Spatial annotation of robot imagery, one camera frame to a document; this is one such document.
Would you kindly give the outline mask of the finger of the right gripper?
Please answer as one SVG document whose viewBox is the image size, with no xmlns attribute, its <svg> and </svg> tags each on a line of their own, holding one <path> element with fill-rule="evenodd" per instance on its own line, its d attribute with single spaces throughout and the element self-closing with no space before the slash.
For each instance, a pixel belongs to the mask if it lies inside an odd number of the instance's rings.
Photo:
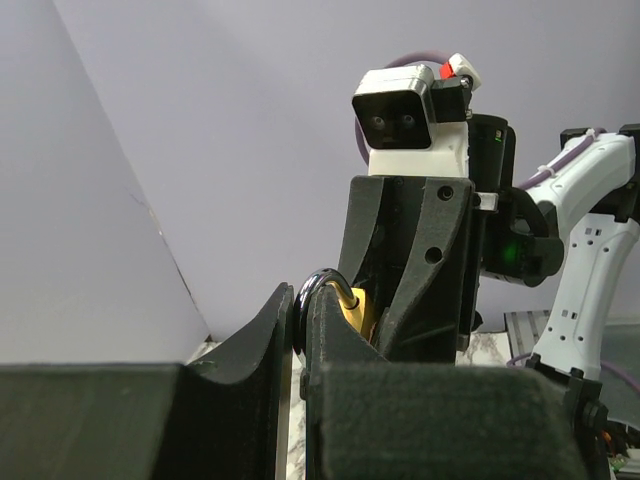
<svg viewBox="0 0 640 480">
<path fill-rule="evenodd" d="M 473 184 L 427 178 L 406 266 L 375 347 L 392 362 L 451 363 L 456 357 Z"/>
<path fill-rule="evenodd" d="M 351 180 L 338 270 L 348 283 L 375 294 L 376 272 L 371 246 L 378 226 L 386 178 L 356 176 Z"/>
</svg>

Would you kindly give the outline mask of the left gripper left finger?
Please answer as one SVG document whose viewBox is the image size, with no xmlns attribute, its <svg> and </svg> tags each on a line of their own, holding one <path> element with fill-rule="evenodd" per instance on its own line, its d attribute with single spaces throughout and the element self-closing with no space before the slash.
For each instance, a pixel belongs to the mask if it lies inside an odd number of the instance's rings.
<svg viewBox="0 0 640 480">
<path fill-rule="evenodd" d="M 282 479 L 294 292 L 189 364 L 1 369 L 5 479 Z"/>
</svg>

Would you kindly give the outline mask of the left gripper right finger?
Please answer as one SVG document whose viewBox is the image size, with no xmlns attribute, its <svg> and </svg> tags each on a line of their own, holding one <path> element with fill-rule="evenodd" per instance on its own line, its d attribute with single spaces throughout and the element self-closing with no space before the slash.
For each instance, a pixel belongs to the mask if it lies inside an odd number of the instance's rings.
<svg viewBox="0 0 640 480">
<path fill-rule="evenodd" d="M 307 333 L 310 479 L 583 479 L 553 385 L 528 369 L 392 363 L 313 298 Z"/>
</svg>

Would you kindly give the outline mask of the large brass padlock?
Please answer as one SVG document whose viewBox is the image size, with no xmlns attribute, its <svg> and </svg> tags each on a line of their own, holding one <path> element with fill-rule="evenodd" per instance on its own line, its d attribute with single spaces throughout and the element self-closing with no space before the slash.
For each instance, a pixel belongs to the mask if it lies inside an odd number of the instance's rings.
<svg viewBox="0 0 640 480">
<path fill-rule="evenodd" d="M 372 339 L 376 319 L 366 291 L 352 287 L 338 270 L 322 268 L 304 281 L 294 301 L 293 350 L 298 356 L 306 349 L 307 317 L 312 297 L 324 287 L 333 289 L 343 319 L 367 341 Z"/>
</svg>

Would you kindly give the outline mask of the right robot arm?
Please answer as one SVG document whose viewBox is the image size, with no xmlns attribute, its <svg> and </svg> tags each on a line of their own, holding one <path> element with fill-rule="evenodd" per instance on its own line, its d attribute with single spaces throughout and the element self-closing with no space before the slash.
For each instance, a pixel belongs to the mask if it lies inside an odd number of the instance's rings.
<svg viewBox="0 0 640 480">
<path fill-rule="evenodd" d="M 569 129 L 561 152 L 512 185 L 515 134 L 482 115 L 427 149 L 374 149 L 351 184 L 339 271 L 348 320 L 385 359 L 450 363 L 473 330 L 481 277 L 559 288 L 527 359 L 561 390 L 587 474 L 611 477 L 601 343 L 639 239 L 639 128 Z"/>
</svg>

